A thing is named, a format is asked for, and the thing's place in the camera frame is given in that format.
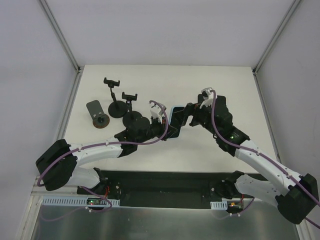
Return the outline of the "black phone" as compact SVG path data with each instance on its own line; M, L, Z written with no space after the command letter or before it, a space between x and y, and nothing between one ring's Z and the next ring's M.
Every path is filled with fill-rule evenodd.
M202 94L199 94L199 95L197 96L197 103L198 103L198 104L201 104L203 101L204 101L203 95L202 95Z
M215 106L217 108L226 108L227 107L227 99L223 95L218 95L215 101Z

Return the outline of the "black round-base phone stand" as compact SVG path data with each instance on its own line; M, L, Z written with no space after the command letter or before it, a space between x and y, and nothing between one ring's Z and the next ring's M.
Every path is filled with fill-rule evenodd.
M123 125L127 128L130 124L132 124L134 121L142 117L142 114L138 111L133 110L132 101L136 101L138 98L138 94L130 95L125 94L125 92L122 92L121 95L122 99L125 100L127 112L124 114L122 118Z
M114 81L105 77L103 83L108 85L112 98L112 103L108 107L109 115L115 119L122 118L127 113L127 105L125 102L117 100L116 94L113 92L114 87L120 86L120 81Z

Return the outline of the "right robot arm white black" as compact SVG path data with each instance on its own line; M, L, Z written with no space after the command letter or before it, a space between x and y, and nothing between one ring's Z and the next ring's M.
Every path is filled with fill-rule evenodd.
M173 107L170 124L178 131L191 117L191 127L202 126L209 131L217 145L231 156L245 162L264 180L235 171L214 185L214 192L226 199L239 194L250 195L277 208L292 224L298 225L319 206L317 180L310 174L301 175L267 156L248 135L233 125L233 116L225 103L204 105L188 103Z

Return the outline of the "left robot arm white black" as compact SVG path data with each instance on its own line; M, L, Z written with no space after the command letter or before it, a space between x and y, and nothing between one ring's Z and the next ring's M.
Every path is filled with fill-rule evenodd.
M99 195L105 191L105 178L97 167L85 164L116 159L137 151L138 146L152 145L176 137L180 126L166 117L141 117L125 130L103 141L69 144L65 139L54 142L35 162L40 174L37 186L54 191L64 186L83 186Z

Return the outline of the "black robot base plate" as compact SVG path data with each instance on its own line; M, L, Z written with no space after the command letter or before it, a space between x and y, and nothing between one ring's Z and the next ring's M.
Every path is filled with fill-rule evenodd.
M100 196L119 200L122 207L210 209L222 198L240 197L233 185L244 175L208 172L155 172L101 170L97 186L89 189Z

